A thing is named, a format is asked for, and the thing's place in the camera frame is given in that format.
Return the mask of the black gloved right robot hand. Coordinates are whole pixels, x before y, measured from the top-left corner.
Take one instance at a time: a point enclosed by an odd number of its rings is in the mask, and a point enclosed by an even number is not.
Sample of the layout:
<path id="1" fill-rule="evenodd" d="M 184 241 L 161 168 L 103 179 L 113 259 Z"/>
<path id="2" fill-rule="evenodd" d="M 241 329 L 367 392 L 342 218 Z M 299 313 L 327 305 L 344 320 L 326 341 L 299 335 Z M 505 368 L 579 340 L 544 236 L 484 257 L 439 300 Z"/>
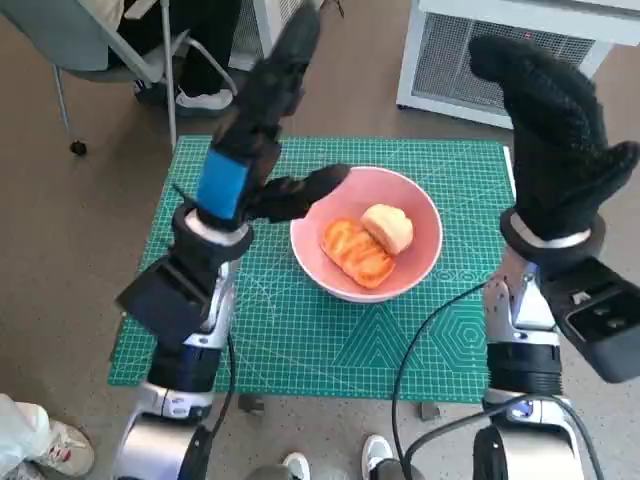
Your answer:
<path id="1" fill-rule="evenodd" d="M 497 84 L 511 118 L 515 211 L 543 241 L 587 230 L 639 162 L 639 145 L 610 145 L 594 84 L 527 41 L 469 43 L 472 73 Z"/>

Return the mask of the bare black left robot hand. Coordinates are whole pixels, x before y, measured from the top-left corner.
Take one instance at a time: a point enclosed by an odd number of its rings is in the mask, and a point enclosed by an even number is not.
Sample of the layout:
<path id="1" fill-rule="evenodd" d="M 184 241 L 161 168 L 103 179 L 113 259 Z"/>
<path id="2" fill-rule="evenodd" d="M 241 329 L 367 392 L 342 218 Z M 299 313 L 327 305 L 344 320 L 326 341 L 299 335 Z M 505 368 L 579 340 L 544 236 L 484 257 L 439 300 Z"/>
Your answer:
<path id="1" fill-rule="evenodd" d="M 301 179 L 270 176 L 282 151 L 280 122 L 302 99 L 320 33 L 319 12 L 302 2 L 269 56 L 247 76 L 206 155 L 195 197 L 205 223 L 235 230 L 260 218 L 302 218 L 349 175 L 349 166 L 332 164 Z"/>

